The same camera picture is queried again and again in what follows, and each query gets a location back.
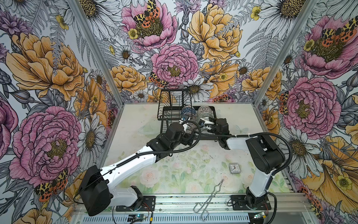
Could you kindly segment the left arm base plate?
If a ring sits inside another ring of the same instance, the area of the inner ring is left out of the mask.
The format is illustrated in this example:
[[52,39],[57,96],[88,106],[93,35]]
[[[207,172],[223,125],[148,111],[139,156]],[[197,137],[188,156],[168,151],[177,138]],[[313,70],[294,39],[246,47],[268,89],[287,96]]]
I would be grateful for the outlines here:
[[117,212],[155,210],[156,196],[144,196],[136,186],[120,189],[120,204],[115,206]]

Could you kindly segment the blue patterned bowl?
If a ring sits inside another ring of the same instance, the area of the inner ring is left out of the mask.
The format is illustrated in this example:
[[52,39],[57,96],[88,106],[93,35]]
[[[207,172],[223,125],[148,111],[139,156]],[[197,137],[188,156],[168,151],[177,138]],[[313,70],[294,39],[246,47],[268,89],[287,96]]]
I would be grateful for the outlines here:
[[195,116],[196,110],[191,106],[183,107],[181,112],[182,115]]

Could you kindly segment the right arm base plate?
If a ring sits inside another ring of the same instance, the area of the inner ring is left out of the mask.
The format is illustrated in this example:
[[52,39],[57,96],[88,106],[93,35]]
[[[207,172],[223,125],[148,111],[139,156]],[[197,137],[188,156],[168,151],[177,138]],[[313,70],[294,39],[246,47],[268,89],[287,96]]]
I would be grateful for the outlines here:
[[250,192],[245,195],[231,195],[227,206],[232,207],[234,211],[271,210],[268,193],[260,197],[255,197]]

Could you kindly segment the black white dotted bowl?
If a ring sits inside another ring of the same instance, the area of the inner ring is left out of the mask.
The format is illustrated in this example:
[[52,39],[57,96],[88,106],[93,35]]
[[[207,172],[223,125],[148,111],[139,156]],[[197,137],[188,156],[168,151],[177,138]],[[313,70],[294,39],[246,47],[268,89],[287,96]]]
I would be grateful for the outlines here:
[[193,131],[197,129],[194,123],[187,122],[185,125],[186,125],[186,133],[188,134],[191,134]]

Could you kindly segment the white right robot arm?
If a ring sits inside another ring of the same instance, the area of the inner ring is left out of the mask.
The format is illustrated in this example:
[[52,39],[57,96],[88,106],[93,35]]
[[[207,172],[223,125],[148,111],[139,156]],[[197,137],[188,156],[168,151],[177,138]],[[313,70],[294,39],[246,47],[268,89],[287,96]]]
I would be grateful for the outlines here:
[[216,119],[212,132],[226,150],[246,149],[255,165],[252,183],[246,190],[246,206],[256,208],[265,201],[273,177],[286,160],[269,133],[232,135],[226,119]]

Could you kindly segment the white red diamond bowl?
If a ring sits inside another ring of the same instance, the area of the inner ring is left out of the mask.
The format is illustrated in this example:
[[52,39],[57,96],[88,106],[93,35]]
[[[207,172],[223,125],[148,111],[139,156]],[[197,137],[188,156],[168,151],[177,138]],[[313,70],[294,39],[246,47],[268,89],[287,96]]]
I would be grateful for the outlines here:
[[205,117],[214,118],[212,109],[207,105],[203,105],[199,107],[199,109],[197,110],[197,116],[199,118],[205,118]]

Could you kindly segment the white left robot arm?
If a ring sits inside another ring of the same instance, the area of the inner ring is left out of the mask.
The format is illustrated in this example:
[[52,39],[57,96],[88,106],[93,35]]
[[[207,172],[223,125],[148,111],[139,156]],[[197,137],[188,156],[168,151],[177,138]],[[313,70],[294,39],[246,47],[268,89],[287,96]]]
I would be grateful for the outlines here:
[[150,140],[133,155],[106,167],[90,167],[77,193],[87,214],[90,217],[96,216],[109,206],[124,206],[137,210],[144,199],[138,187],[118,189],[117,186],[137,171],[167,156],[188,151],[196,146],[200,138],[195,138],[193,133],[186,133],[190,124],[200,130],[198,124],[193,121],[172,123],[165,133]]

